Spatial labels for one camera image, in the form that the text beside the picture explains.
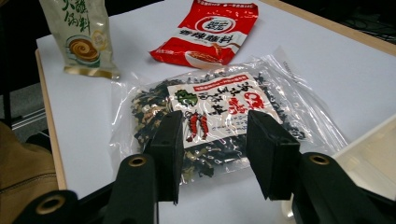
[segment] red snack bag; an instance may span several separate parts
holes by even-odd
[[[177,32],[150,54],[163,63],[197,68],[226,65],[241,48],[258,16],[255,4],[194,0]]]

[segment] table surface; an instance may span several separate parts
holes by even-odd
[[[234,2],[257,4],[260,17],[231,63],[244,63],[281,47],[326,102],[348,142],[396,113],[395,46],[276,0]],[[165,0],[110,17],[114,60],[121,72],[133,73],[146,83],[190,72],[192,68],[158,63],[149,55],[172,36],[190,7],[191,1]],[[37,39],[37,45],[59,185],[82,198],[113,181],[117,172],[112,160],[117,152],[109,149],[111,81],[65,74],[52,35]],[[160,203],[160,219],[162,223],[293,222],[282,216],[280,202],[264,200],[249,168],[182,186],[178,206]]]

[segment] metal ring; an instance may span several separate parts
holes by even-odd
[[[61,194],[52,195],[46,198],[44,201],[42,201],[35,209],[35,211],[39,215],[46,215],[49,213],[53,213],[58,208],[62,207],[65,201],[66,198]]]
[[[312,162],[319,164],[319,165],[329,165],[330,161],[326,157],[320,156],[320,155],[312,155],[309,157],[309,160]]]
[[[129,160],[128,164],[133,167],[142,166],[146,163],[147,159],[144,157],[135,157]]]

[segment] white label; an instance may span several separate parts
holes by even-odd
[[[199,84],[169,86],[168,90],[173,109],[181,110],[185,118],[185,148],[245,134],[250,109],[268,113],[282,122],[249,73]]]
[[[237,52],[240,46],[244,43],[247,35],[242,32],[231,32],[231,33],[209,33],[205,31],[197,32],[187,27],[178,28],[174,37],[188,41],[193,44],[199,44],[207,47],[217,45],[222,48],[230,48],[234,52]]]

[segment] food package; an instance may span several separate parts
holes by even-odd
[[[159,62],[197,68],[228,64],[258,16],[255,4],[194,0],[176,33],[150,54]]]
[[[40,0],[49,30],[64,57],[64,71],[118,78],[105,0]]]
[[[122,92],[125,86],[117,83],[115,89]],[[162,118],[180,110],[185,184],[249,167],[249,110],[270,114],[300,141],[302,152],[332,155],[347,145],[322,101],[301,78],[281,69],[274,57],[200,69],[124,92],[128,95],[115,109],[112,155],[144,152],[149,140],[160,134]],[[130,121],[125,113],[132,113]]]

